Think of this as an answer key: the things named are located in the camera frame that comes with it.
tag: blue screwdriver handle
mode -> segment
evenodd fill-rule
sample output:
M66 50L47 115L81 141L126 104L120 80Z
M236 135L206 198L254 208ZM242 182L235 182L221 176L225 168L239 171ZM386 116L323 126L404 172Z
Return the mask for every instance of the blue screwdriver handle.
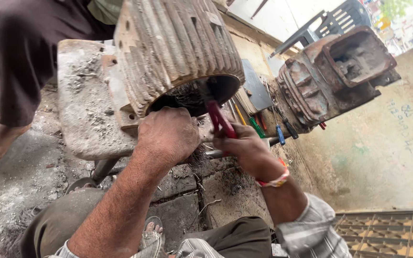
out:
M277 128L278 139L280 140L280 144L285 145L286 141L284 141L283 132L281 132L281 126L277 125L276 128Z

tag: tree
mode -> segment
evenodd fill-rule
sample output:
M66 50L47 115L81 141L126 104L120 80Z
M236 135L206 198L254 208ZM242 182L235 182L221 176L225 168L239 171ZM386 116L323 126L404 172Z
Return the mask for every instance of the tree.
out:
M380 10L383 15L393 21L395 18L406 15L406 8L413 4L413 0L383 0Z

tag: red pliers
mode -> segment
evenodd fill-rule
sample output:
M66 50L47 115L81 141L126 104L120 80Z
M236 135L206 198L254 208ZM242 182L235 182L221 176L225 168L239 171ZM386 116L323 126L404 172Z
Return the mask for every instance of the red pliers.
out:
M227 118L221 112L219 104L214 99L211 91L207 85L206 79L198 79L199 91L202 95L203 101L205 102L205 107L207 108L208 114L210 114L211 122L213 123L214 132L219 132L219 125L223 127L224 133L228 138L237 138L237 133L234 128L227 120Z

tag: workbench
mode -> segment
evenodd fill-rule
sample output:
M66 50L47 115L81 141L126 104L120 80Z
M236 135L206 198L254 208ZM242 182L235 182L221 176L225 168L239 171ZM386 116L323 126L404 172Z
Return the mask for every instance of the workbench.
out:
M112 65L110 62L116 62L112 59L114 51L114 46L88 40L68 39L58 45L58 106L62 132L72 154L84 160L129 156L138 142L137 129L121 130L113 115L114 104L108 90L110 74L107 67ZM308 133L290 111L275 78L265 78L268 80L272 98L296 132ZM249 117L236 97L235 102L249 123ZM232 117L228 105L223 105L222 110ZM266 109L262 111L262 116L267 124L266 136L275 137L273 113ZM278 114L276 116L285 138L290 137L282 118ZM202 141L211 141L208 115L201 124Z

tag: hand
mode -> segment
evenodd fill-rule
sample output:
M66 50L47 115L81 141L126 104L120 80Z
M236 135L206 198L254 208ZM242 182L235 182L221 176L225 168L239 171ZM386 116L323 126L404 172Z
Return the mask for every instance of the hand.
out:
M238 139L227 138L221 131L215 133L214 146L237 156L238 164L254 178L264 182L277 179L284 172L283 165L272 155L253 127L231 124Z
M186 108L164 107L151 112L138 127L135 153L145 152L173 167L185 160L200 144L196 118Z

